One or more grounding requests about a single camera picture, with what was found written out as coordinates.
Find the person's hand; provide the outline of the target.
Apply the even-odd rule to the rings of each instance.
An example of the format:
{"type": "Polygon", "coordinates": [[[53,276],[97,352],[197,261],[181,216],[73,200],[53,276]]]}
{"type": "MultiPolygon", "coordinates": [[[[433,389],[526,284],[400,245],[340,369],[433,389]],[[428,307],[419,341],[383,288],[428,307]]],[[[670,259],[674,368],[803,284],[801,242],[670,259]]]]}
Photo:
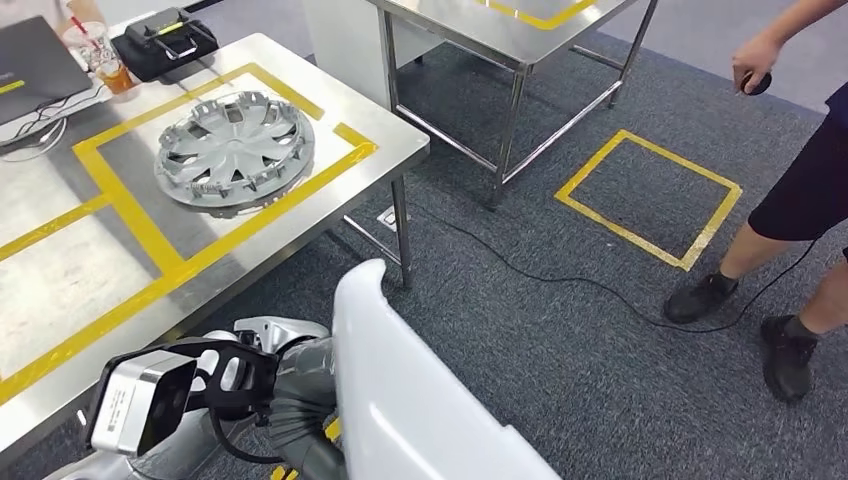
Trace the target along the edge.
{"type": "Polygon", "coordinates": [[[734,84],[738,91],[752,95],[771,73],[783,42],[758,34],[743,44],[732,57],[734,84]]]}

